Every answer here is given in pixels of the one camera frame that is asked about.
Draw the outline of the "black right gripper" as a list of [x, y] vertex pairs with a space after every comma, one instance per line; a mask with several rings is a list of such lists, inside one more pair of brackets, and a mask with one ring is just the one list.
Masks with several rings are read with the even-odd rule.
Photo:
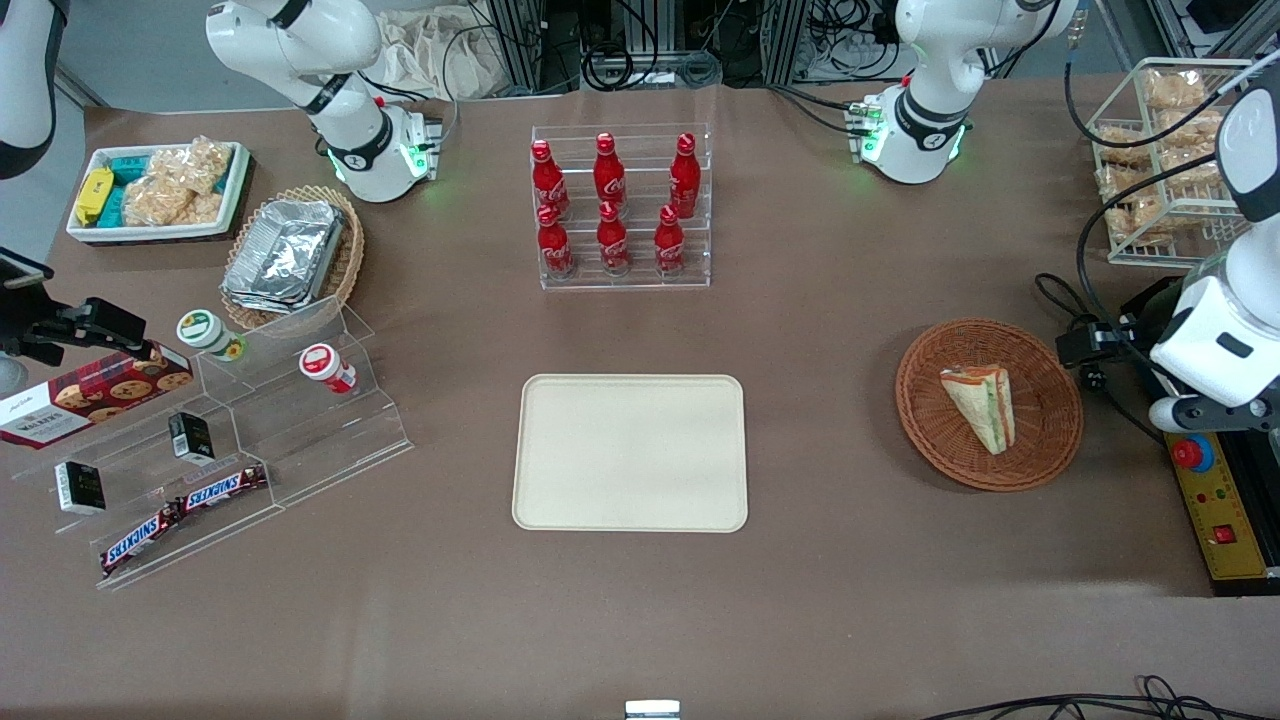
[[120, 352], [145, 354], [147, 323], [104, 299], [84, 301], [84, 329], [76, 324], [77, 310], [55, 310], [50, 315], [20, 315], [3, 310], [1, 350], [12, 357], [29, 357], [58, 366], [65, 346], [114, 348]]

